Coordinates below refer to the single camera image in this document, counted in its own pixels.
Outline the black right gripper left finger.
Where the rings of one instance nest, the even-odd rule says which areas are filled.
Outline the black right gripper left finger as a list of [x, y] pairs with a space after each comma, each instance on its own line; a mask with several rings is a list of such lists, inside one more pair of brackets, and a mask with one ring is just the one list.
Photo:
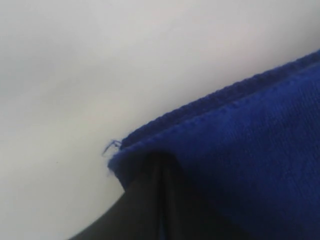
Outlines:
[[160, 166], [154, 154], [118, 201], [72, 240], [158, 240]]

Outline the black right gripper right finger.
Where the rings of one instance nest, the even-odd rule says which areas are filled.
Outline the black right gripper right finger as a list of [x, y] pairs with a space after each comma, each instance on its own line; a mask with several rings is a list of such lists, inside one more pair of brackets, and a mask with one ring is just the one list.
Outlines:
[[159, 163], [162, 240], [240, 239], [239, 228], [207, 203], [172, 155], [161, 154]]

